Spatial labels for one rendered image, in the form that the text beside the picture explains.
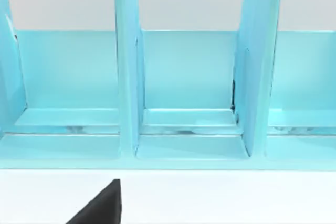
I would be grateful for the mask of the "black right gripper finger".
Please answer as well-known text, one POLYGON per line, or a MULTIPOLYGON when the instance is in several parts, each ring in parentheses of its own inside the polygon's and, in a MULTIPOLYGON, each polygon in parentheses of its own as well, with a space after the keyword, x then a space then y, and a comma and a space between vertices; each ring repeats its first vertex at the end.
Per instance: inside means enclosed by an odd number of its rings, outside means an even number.
POLYGON ((121 181, 114 179, 66 224, 121 224, 121 181))

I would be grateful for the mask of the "light blue rack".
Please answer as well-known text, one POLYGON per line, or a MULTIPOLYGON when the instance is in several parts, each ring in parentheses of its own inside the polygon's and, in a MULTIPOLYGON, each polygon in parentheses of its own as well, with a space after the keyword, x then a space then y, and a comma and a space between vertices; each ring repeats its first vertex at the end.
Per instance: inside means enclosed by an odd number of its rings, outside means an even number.
POLYGON ((336 172, 336 0, 0 0, 0 169, 336 172))

